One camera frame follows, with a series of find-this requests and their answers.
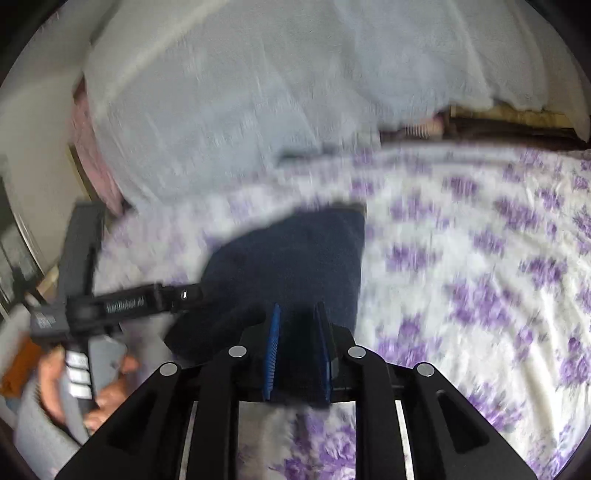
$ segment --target pink cloth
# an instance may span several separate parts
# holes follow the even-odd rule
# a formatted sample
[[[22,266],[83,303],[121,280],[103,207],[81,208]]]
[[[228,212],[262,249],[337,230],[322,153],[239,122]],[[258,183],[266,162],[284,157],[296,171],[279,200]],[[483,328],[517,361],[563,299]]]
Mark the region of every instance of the pink cloth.
[[[92,128],[86,89],[80,89],[74,99],[71,137],[80,163],[98,196],[115,215],[123,213],[123,195],[100,154]]]

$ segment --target human hand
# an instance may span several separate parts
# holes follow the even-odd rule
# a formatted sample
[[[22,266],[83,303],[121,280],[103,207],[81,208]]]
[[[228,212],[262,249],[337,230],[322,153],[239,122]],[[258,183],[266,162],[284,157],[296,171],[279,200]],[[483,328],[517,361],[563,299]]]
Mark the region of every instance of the human hand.
[[[59,424],[66,422],[60,400],[59,382],[66,367],[65,353],[62,347],[58,347],[48,353],[39,361],[39,390],[41,404],[53,421]],[[97,410],[86,415],[84,423],[92,433],[113,414],[129,396],[126,374],[136,371],[139,362],[127,355],[121,362],[121,374],[117,380],[100,391],[95,398]]]

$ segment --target orange object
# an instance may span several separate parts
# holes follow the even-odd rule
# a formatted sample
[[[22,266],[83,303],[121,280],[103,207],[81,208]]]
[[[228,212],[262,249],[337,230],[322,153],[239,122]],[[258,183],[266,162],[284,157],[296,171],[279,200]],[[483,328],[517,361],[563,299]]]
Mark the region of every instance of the orange object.
[[[35,345],[29,337],[23,341],[12,366],[2,378],[0,394],[5,398],[20,398],[22,389],[29,380],[31,373],[36,369],[43,351]]]

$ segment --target white button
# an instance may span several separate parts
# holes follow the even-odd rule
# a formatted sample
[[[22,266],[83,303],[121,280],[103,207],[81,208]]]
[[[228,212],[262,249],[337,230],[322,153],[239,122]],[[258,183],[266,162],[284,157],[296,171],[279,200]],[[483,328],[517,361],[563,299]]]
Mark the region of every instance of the white button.
[[[88,370],[88,357],[79,352],[66,352],[66,363],[70,367]]]
[[[90,385],[90,373],[87,370],[78,370],[68,367],[68,377],[74,383]]]
[[[84,400],[92,400],[92,392],[90,387],[86,385],[70,384],[70,395],[74,398],[82,398]]]

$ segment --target device handle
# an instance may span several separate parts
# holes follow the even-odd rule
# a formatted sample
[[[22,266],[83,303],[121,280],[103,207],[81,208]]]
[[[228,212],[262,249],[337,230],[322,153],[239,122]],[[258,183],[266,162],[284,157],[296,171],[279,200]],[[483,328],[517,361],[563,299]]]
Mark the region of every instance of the device handle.
[[[79,443],[89,438],[84,417],[97,409],[95,398],[119,377],[127,348],[106,335],[64,344],[66,367],[61,379],[61,402],[66,427]]]

